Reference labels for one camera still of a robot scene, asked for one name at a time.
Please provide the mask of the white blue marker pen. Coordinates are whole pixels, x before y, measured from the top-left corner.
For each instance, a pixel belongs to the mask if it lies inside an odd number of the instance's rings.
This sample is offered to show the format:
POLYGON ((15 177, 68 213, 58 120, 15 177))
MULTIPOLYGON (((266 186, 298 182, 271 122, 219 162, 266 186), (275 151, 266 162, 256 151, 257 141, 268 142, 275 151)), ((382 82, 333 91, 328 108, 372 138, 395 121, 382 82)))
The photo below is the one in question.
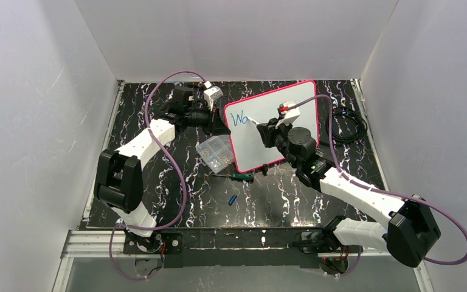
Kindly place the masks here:
POLYGON ((249 122, 251 122, 251 123, 254 124, 254 125, 259 125, 259 124, 260 124, 259 122, 257 122, 256 120, 254 120, 254 119, 251 118, 251 117, 247 117, 247 119, 248 119, 249 122))

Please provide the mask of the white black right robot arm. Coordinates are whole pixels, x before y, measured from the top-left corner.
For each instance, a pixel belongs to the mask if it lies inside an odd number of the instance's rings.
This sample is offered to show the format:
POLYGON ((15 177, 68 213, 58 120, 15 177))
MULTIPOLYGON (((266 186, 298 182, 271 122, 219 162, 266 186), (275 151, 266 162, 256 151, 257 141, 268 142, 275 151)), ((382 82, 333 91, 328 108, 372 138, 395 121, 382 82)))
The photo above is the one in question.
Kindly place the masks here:
POLYGON ((356 221, 338 215, 319 234, 299 241, 299 248, 369 247, 388 252, 403 265, 414 268, 440 239, 441 231, 422 197, 382 195, 371 184, 338 170, 333 161, 318 154, 310 130, 276 118, 257 124, 256 129, 263 145, 276 148, 302 184, 345 201, 372 218, 356 221))

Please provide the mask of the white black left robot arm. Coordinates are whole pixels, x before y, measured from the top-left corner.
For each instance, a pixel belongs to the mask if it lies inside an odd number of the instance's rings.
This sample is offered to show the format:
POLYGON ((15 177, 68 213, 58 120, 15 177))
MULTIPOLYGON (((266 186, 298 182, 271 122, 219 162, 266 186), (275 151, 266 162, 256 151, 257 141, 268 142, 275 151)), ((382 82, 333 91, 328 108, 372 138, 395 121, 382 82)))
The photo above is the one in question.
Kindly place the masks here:
POLYGON ((202 97, 192 87, 177 86, 172 97, 154 111, 153 119, 129 143, 100 153, 94 183, 94 197, 122 219, 125 229, 149 238, 158 230, 156 219, 142 203, 142 170, 161 148, 188 127, 202 128, 212 136, 230 134, 214 102, 222 90, 205 82, 202 97))

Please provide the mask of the pink framed whiteboard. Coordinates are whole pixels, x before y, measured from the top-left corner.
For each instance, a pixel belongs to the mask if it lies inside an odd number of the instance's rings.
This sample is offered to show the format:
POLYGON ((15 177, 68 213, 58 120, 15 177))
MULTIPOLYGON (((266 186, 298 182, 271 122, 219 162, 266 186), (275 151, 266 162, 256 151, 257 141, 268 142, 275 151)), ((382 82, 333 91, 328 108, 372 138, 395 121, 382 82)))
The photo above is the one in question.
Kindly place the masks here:
POLYGON ((285 139, 292 128, 308 129, 319 142, 317 100, 288 109, 316 94, 316 82, 305 80, 228 103, 223 113, 237 171, 246 173, 284 160, 274 142, 285 139))

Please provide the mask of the blue marker cap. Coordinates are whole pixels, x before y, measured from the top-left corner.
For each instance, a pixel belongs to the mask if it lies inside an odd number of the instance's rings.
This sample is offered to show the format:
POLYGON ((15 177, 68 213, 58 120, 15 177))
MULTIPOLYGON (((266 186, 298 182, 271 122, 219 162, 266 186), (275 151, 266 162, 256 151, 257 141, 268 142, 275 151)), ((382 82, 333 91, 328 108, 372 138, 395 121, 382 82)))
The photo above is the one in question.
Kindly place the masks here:
POLYGON ((233 203, 236 201, 238 195, 233 195, 229 200, 228 200, 228 204, 231 206, 233 205, 233 203))

